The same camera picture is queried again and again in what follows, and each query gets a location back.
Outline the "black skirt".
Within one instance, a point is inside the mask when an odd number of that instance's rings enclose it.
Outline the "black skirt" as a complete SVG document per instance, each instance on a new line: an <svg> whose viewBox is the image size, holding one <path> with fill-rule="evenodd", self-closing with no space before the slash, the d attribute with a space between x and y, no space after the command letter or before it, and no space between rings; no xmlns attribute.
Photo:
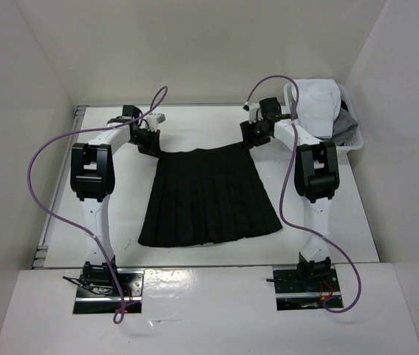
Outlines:
<svg viewBox="0 0 419 355"><path fill-rule="evenodd" d="M138 243L228 243L282 229L249 147L161 152Z"/></svg>

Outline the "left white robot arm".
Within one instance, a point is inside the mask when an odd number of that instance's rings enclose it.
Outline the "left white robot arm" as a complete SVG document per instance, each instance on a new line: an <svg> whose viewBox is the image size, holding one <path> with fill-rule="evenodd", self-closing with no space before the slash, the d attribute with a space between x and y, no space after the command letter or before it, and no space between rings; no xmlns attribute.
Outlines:
<svg viewBox="0 0 419 355"><path fill-rule="evenodd" d="M115 189L113 154L127 143L150 156L160 153L162 113L146 116L133 105L107 122L105 129L86 143L72 146L70 186L84 213L84 229L92 238L83 266L80 287L109 296L119 292L120 281L109 233L109 200Z"/></svg>

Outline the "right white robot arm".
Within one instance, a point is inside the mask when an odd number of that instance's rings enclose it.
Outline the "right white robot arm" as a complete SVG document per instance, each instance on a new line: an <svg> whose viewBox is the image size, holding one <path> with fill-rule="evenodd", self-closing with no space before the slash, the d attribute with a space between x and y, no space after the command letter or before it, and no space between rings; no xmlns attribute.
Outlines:
<svg viewBox="0 0 419 355"><path fill-rule="evenodd" d="M272 138L291 148L285 179L294 174L294 186L304 209L303 224L297 229L307 233L293 281L303 291L315 291L331 271L329 214L340 185L336 145L307 132L290 114L282 112L274 97L247 102L243 109L248 112L248 120L240 126L243 141L250 148L269 143Z"/></svg>

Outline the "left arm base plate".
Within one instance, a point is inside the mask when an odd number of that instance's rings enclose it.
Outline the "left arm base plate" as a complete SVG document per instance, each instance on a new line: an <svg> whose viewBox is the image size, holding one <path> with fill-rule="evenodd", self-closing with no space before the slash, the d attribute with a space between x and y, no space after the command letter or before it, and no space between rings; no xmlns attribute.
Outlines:
<svg viewBox="0 0 419 355"><path fill-rule="evenodd" d="M142 311L143 269L119 268L117 278L123 291L126 314L139 314ZM91 281L79 277L63 276L63 280L76 287L73 314L113 314L120 309L121 297L112 285L112 276Z"/></svg>

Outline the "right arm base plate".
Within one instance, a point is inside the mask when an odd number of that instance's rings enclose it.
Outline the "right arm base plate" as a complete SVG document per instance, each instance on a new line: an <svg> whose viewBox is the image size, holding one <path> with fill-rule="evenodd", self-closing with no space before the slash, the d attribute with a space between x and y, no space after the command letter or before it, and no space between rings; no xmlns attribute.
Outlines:
<svg viewBox="0 0 419 355"><path fill-rule="evenodd" d="M341 289L334 268L327 276L302 281L295 266L273 267L273 275L266 279L275 289L278 311L344 307Z"/></svg>

